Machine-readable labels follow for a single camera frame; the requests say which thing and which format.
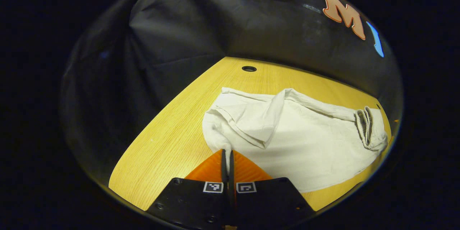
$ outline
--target white cloth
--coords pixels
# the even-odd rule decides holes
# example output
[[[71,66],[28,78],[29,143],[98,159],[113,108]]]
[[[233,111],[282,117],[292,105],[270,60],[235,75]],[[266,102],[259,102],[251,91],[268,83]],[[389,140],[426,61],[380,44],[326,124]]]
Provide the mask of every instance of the white cloth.
[[[222,88],[204,114],[203,135],[213,152],[236,150],[299,192],[352,178],[387,146],[378,109],[327,104],[294,89],[273,96]]]

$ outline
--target yellow wooden tabletop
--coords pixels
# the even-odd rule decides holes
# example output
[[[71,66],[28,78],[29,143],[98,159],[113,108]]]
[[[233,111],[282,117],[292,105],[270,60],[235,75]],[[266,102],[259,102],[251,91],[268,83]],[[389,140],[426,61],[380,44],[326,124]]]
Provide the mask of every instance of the yellow wooden tabletop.
[[[257,71],[243,71],[243,66],[254,66]],[[222,87],[272,95],[294,88],[321,102],[350,109],[382,107],[377,99],[360,90],[297,68],[225,57],[178,94],[136,137],[115,166],[109,188],[147,210],[172,178],[184,178],[212,155],[203,137],[202,120]],[[383,109],[381,112],[390,136],[388,119]],[[352,179],[302,196],[315,211],[325,207],[365,181],[389,149]]]

